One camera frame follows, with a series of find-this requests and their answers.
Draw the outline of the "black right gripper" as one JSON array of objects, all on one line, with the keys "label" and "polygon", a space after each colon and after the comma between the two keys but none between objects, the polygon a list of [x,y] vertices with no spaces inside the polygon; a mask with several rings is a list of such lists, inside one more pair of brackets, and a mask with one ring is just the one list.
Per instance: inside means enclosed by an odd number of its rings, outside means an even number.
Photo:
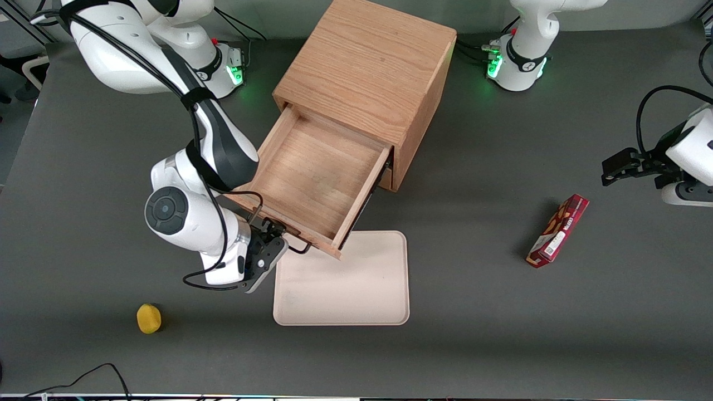
[{"label": "black right gripper", "polygon": [[252,294],[295,244],[295,237],[286,232],[284,224],[271,218],[262,219],[261,229],[252,226],[242,292]]}]

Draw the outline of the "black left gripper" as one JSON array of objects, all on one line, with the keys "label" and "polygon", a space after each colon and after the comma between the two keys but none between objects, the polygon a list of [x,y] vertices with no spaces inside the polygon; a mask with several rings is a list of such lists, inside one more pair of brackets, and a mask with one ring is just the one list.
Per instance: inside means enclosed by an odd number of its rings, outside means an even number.
[{"label": "black left gripper", "polygon": [[662,189],[668,184],[686,182],[690,176],[673,160],[666,155],[666,151],[682,139],[685,124],[676,125],[658,140],[657,144],[647,150],[644,147],[643,135],[639,132],[639,150],[624,148],[604,160],[604,172],[601,175],[601,184],[609,186],[618,180],[627,177],[627,174],[638,173],[639,177],[656,175],[655,185]]}]

